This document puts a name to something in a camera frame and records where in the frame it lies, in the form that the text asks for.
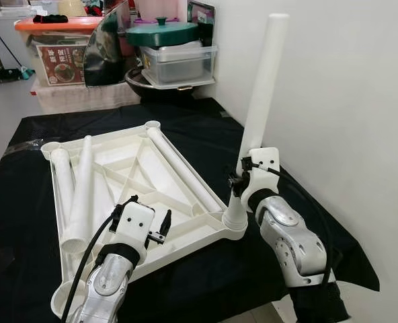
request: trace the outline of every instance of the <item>table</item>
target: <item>table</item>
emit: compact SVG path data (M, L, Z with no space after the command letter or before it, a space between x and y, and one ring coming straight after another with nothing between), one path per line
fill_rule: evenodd
M39 147L144 124L161 129L209 186L229 200L243 128L213 99L144 103L23 119L0 161L0 322L58 322L50 298L61 282L50 167ZM311 206L284 181L280 194L319 236ZM329 214L337 279L379 290L359 243ZM243 239L220 240L128 286L119 322L216 322L287 294L272 249L252 217Z

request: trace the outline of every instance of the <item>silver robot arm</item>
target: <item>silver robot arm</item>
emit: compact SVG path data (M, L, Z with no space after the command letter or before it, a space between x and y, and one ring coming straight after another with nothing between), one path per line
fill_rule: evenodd
M322 283L327 262L325 245L278 195L278 175L274 174L280 170L278 150L251 149L242 166L242 178L231 178L234 195L254 214L261 236L273 249L298 322L351 322L333 271L327 283Z
M171 225L168 210L159 232L151 232L155 212L139 203L128 203L113 221L106 241L87 279L85 301L73 314L72 323L116 323L133 270L147 257L149 240L165 241Z

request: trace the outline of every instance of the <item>orange lid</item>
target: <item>orange lid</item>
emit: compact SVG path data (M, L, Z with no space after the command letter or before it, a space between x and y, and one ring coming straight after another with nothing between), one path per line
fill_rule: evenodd
M23 19L15 24L15 30L94 30L103 17L72 17L69 22L55 24L34 23L33 18Z

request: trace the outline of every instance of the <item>green pot lid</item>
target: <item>green pot lid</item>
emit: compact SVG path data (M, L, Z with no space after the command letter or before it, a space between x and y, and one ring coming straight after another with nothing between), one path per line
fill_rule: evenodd
M185 44L199 39L198 25L191 22L168 22L156 18L158 24L143 24L126 30L127 42L133 46L162 47Z

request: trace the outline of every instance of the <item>white wall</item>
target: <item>white wall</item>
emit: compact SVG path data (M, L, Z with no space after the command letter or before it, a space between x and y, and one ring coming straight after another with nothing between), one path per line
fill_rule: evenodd
M341 284L357 322L398 322L398 2L220 0L214 96L241 123L266 16L292 16L265 142L361 243L381 281ZM284 309L287 303L279 304Z

